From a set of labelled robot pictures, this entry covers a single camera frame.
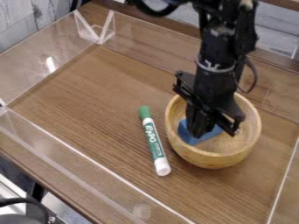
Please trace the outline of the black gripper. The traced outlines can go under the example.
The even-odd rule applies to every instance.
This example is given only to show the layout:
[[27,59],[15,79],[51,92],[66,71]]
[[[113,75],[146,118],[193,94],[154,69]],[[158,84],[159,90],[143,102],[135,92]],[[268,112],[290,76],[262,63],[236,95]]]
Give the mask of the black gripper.
[[216,73],[198,67],[197,74],[175,72],[175,93],[186,100],[187,130],[194,137],[212,132],[218,125],[233,137],[246,121],[236,92],[245,64],[238,63],[232,71]]

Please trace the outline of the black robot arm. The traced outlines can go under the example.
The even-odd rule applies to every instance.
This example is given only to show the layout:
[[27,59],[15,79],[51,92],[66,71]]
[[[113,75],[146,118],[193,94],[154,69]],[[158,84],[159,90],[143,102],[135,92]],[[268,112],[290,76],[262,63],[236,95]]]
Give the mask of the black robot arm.
[[186,100],[187,130],[201,138],[221,127],[236,135],[246,114],[236,100],[244,69],[253,67],[249,54],[256,50],[258,0],[162,0],[157,10],[145,0],[127,0],[146,15],[162,18],[190,3],[199,13],[201,51],[197,73],[175,72],[174,91]]

